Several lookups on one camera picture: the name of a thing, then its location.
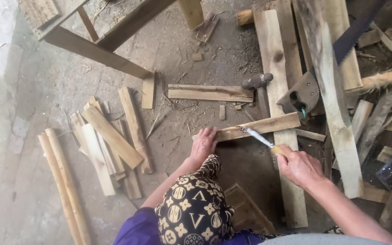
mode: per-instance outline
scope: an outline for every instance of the hand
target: hand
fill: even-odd
[[[200,130],[197,134],[193,141],[192,152],[190,153],[190,158],[192,158],[197,164],[200,163],[200,165],[202,165],[209,155],[214,154],[217,141],[213,142],[213,139],[216,132],[216,127],[209,127]]]
[[[287,145],[280,145],[280,147],[285,156],[276,154],[279,170],[298,187],[308,191],[315,184],[327,180],[319,160],[304,151],[292,151]]]

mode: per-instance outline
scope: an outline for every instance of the purple shirt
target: purple shirt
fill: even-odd
[[[256,245],[263,240],[248,232],[240,232],[219,245]],[[117,234],[113,245],[162,245],[158,234],[158,217],[153,208],[141,208],[129,218]]]

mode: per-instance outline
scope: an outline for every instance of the hammer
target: hammer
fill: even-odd
[[[266,102],[267,93],[265,92],[264,87],[273,80],[273,74],[266,73],[266,74],[256,74],[250,77],[248,80],[244,80],[242,83],[242,87],[244,89],[251,89],[254,88],[257,90],[258,93],[258,102],[260,104],[261,115],[263,119],[268,118],[268,102]]]

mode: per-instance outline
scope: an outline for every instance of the wooden stool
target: wooden stool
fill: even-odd
[[[140,28],[176,0],[145,0],[101,38],[90,22],[84,5],[89,0],[22,0],[19,8],[25,14],[39,41],[61,47],[101,64],[143,80],[142,108],[152,109],[155,74],[117,55],[114,51]],[[199,0],[178,0],[190,29],[203,22]],[[93,42],[80,37],[60,25],[78,12]]]

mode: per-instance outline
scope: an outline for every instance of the person's left hand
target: person's left hand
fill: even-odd
[[[190,158],[196,163],[202,163],[208,158],[209,155],[214,154],[217,141],[213,141],[216,135],[217,128],[209,127],[199,131],[195,140],[193,141],[192,152]]]

